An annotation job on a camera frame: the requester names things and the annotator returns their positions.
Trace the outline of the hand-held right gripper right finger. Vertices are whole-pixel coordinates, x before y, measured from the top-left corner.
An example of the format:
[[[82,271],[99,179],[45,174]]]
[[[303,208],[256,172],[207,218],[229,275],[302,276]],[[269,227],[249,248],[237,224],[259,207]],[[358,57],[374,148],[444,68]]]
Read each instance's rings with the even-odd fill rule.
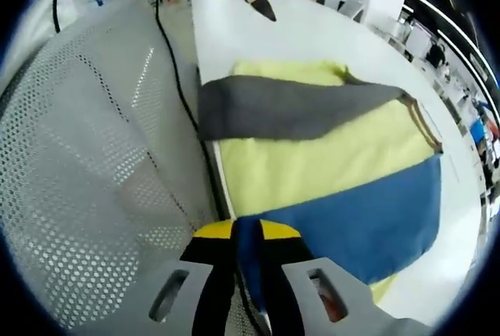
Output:
[[[260,286],[274,335],[382,335],[391,317],[370,287],[328,258],[314,259],[300,233],[259,221]]]

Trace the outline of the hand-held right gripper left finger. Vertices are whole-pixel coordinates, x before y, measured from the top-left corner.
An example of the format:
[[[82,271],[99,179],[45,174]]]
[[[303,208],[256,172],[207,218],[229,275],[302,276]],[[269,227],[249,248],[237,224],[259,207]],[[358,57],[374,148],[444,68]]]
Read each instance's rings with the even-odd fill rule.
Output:
[[[178,260],[139,279],[116,316],[118,335],[223,335],[234,293],[234,222],[205,225]]]

